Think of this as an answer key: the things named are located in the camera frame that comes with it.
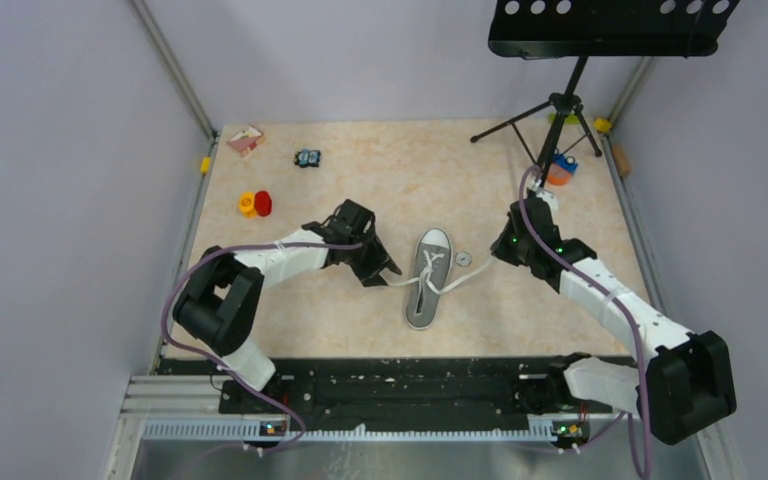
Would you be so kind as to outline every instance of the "lavender wall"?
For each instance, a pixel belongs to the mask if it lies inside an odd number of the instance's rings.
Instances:
[[[563,91],[575,64],[493,55],[494,0],[147,3],[214,126],[509,117]],[[589,115],[610,113],[637,62],[587,65]]]
[[[127,2],[0,0],[0,479],[101,475],[206,151]]]
[[[768,2],[741,2],[714,56],[659,60],[617,138],[669,304],[728,341],[730,425],[768,478]]]

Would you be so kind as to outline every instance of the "gray sneaker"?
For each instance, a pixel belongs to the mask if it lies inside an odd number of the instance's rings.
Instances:
[[[414,263],[414,275],[421,278],[411,287],[406,311],[411,328],[425,330],[431,326],[440,295],[428,287],[425,279],[428,278],[437,290],[441,290],[446,285],[451,266],[452,242],[446,232],[439,228],[425,232],[416,246]]]

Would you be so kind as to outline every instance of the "small box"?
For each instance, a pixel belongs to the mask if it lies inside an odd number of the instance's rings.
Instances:
[[[243,127],[242,131],[228,140],[228,145],[237,151],[241,157],[245,157],[258,145],[266,140],[266,136],[260,130],[251,125]]]

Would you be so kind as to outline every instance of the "orange container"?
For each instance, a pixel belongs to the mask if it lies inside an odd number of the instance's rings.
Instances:
[[[572,174],[568,171],[555,165],[554,163],[549,166],[549,176],[546,178],[546,181],[552,185],[566,185],[569,183],[570,179],[572,179]]]

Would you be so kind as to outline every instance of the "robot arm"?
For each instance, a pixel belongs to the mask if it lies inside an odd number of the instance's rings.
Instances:
[[[511,205],[505,230],[491,250],[500,260],[526,266],[561,295],[581,305],[631,352],[646,369],[652,433],[669,445],[734,413],[735,395],[728,347],[714,332],[696,335],[673,322],[626,288],[596,252],[578,239],[562,240],[549,205],[537,195],[525,199],[535,232],[561,258],[606,287],[604,295],[579,275],[565,269],[531,237],[518,202]],[[631,312],[643,340],[644,358],[636,358],[631,326],[613,302],[618,298]],[[550,381],[567,398],[595,400],[617,409],[638,412],[639,380],[630,367],[574,354],[558,362]]]
[[[360,247],[283,246],[298,242]],[[386,285],[379,275],[385,268],[402,273],[375,233],[375,214],[351,200],[343,202],[325,222],[303,225],[275,244],[273,250],[244,250],[207,263],[190,278],[172,310],[177,323],[257,390],[275,373],[275,365],[249,337],[261,290],[340,263],[349,265],[365,287]],[[204,254],[217,249],[212,247]],[[216,290],[224,288],[228,291],[221,298]]]

